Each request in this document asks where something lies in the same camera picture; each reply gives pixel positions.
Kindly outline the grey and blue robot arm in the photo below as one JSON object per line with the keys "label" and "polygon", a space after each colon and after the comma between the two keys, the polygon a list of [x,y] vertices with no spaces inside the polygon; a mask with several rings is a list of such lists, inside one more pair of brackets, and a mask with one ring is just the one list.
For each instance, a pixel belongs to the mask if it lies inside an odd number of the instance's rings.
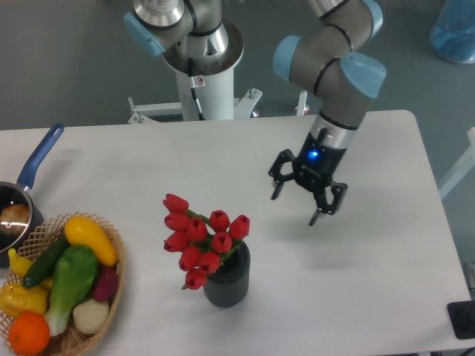
{"label": "grey and blue robot arm", "polygon": [[[383,64],[359,53],[383,22],[374,1],[312,1],[321,29],[311,38],[287,36],[273,70],[322,102],[298,155],[279,153],[269,175],[276,192],[294,181],[311,192],[316,214],[336,213],[347,186],[333,179],[385,80]],[[240,31],[223,18],[220,1],[135,1],[123,25],[149,56],[162,56],[177,79],[183,118],[234,119],[234,69],[243,55]]]}

